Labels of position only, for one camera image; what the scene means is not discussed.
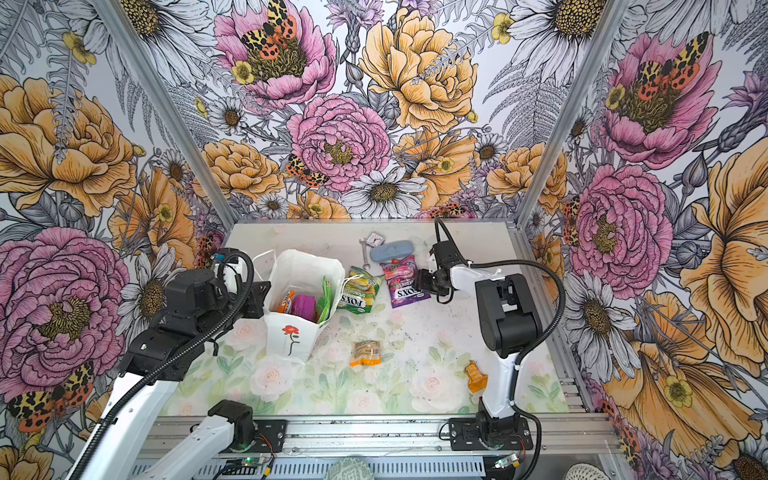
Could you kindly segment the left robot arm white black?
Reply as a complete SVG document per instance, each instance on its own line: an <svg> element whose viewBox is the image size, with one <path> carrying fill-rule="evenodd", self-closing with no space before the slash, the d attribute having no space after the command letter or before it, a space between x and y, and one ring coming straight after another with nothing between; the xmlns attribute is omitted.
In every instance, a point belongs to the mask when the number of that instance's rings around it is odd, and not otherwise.
<svg viewBox="0 0 768 480"><path fill-rule="evenodd" d="M244 315L261 317L270 288L242 252L230 253L213 269L187 270L176 276L166 289L165 308L131 342L108 405L69 478L127 478L160 411L190 365ZM222 400L143 476L189 479L218 453L245 449L255 438L252 409Z"/></svg>

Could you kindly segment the white floral paper bag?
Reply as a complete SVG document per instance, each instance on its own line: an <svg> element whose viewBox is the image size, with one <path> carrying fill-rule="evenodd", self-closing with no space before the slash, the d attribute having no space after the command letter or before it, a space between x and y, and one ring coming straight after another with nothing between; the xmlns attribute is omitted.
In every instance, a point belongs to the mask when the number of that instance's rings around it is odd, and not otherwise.
<svg viewBox="0 0 768 480"><path fill-rule="evenodd" d="M346 280L346 270L337 259L295 249L274 255L262 316L266 353L307 362L336 313Z"/></svg>

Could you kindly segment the small tan snack packet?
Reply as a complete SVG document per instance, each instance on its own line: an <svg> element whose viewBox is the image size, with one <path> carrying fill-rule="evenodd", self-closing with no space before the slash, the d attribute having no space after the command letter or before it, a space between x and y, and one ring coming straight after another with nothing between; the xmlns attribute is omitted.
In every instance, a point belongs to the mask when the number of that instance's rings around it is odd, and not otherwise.
<svg viewBox="0 0 768 480"><path fill-rule="evenodd" d="M376 366L382 363L380 342L364 340L356 342L350 358L350 366Z"/></svg>

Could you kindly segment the green Foxs candy bag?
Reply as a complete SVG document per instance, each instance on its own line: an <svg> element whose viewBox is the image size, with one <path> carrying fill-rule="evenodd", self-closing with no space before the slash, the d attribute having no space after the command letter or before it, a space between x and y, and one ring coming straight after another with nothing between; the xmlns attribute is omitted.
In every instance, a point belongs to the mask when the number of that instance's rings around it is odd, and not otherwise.
<svg viewBox="0 0 768 480"><path fill-rule="evenodd" d="M370 313L382 283L382 277L373 276L360 267L351 267L344 280L337 308L353 314Z"/></svg>

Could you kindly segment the orange Foxs candy bag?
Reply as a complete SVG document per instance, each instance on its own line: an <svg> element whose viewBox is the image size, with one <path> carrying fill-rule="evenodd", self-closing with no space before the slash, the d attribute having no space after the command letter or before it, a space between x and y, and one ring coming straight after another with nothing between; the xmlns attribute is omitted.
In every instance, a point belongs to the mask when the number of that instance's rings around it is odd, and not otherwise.
<svg viewBox="0 0 768 480"><path fill-rule="evenodd" d="M295 296L296 296L296 291L289 290L287 293L283 295L277 307L275 308L275 311L277 313L290 314L292 312L292 305L293 305Z"/></svg>

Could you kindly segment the purple Foxs berries candy bag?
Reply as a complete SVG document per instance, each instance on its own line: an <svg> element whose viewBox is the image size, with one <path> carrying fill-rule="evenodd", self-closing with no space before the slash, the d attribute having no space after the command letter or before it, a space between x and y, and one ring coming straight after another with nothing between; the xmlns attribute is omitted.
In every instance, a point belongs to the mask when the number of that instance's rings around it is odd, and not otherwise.
<svg viewBox="0 0 768 480"><path fill-rule="evenodd" d="M430 294L416 285L418 268L413 255L380 264L390 294L393 309L430 299Z"/></svg>

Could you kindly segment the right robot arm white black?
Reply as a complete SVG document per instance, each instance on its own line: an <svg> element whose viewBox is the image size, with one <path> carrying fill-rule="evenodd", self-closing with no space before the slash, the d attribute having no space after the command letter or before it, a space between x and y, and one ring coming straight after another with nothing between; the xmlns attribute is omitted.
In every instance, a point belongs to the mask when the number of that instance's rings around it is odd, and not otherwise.
<svg viewBox="0 0 768 480"><path fill-rule="evenodd" d="M451 298L455 292L471 295L482 339L494 354L475 419L449 421L452 448L531 449L532 435L515 401L515 389L522 359L542 339L543 329L526 277L502 269L539 265L524 259L472 263L452 240L437 241L430 249L430 260L434 268L418 271L416 288L438 297Z"/></svg>

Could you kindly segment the purple Lotte gummy bag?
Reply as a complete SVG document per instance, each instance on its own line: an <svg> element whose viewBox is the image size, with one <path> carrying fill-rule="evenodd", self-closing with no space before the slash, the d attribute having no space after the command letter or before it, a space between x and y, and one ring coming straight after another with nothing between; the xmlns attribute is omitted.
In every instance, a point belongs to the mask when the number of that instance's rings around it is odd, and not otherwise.
<svg viewBox="0 0 768 480"><path fill-rule="evenodd" d="M299 294L295 296L291 314L306 321L316 322L317 300L314 296Z"/></svg>

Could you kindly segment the green Lays chips bag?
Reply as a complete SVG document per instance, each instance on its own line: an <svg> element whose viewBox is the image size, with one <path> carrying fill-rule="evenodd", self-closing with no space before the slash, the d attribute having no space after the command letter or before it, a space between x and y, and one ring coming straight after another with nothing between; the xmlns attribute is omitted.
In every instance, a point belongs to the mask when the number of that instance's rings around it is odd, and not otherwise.
<svg viewBox="0 0 768 480"><path fill-rule="evenodd" d="M324 277L322 281L322 294L316 301L316 323L318 325L326 322L331 317L331 309L334 300L334 289L332 281Z"/></svg>

